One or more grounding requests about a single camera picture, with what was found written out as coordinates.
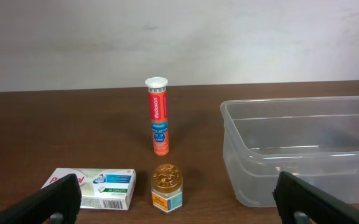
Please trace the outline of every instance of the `jar label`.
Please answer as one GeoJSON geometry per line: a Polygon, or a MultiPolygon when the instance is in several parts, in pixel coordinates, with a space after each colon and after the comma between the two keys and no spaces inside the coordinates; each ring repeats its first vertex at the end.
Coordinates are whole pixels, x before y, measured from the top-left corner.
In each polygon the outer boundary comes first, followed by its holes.
{"type": "Polygon", "coordinates": [[[165,212],[170,212],[182,206],[182,193],[174,195],[170,198],[163,198],[152,192],[153,205],[165,212]]]}

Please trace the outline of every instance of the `white wall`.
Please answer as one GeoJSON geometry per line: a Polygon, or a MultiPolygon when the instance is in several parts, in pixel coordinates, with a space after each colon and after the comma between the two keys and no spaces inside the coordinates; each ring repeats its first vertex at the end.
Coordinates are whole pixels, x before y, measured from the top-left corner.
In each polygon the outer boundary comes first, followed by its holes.
{"type": "Polygon", "coordinates": [[[0,91],[359,80],[359,0],[0,0],[0,91]]]}

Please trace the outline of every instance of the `tube label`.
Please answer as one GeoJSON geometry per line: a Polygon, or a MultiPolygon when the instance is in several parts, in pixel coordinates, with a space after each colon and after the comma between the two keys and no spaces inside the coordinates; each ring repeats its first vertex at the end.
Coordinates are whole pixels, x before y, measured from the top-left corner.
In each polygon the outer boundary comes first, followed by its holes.
{"type": "Polygon", "coordinates": [[[169,151],[166,91],[149,92],[149,104],[153,148],[157,155],[162,156],[169,151]]]}

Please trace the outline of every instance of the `orange tube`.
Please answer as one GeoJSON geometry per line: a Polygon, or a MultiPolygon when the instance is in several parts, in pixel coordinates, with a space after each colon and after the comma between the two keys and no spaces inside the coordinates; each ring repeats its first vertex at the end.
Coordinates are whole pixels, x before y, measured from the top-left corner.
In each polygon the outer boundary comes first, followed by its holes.
{"type": "Polygon", "coordinates": [[[166,78],[154,77],[146,80],[149,87],[150,117],[153,133],[154,153],[159,156],[169,152],[166,78]]]}

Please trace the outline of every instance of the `white box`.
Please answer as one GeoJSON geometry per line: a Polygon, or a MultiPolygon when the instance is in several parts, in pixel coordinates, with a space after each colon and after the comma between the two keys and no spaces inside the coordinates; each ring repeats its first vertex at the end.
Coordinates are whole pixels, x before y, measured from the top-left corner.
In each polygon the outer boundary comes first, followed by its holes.
{"type": "Polygon", "coordinates": [[[136,183],[135,170],[56,168],[42,188],[67,174],[78,178],[81,208],[128,210],[136,183]]]}

